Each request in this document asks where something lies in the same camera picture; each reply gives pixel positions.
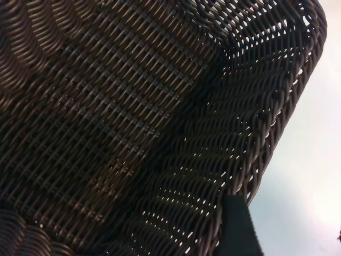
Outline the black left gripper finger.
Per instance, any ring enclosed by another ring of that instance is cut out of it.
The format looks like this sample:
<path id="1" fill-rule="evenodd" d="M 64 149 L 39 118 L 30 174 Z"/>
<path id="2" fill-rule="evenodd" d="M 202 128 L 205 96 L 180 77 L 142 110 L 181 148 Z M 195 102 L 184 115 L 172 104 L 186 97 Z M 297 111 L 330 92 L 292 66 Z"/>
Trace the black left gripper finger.
<path id="1" fill-rule="evenodd" d="M 217 255 L 262 255 L 247 203 L 227 195 L 223 204 L 222 238 Z"/>

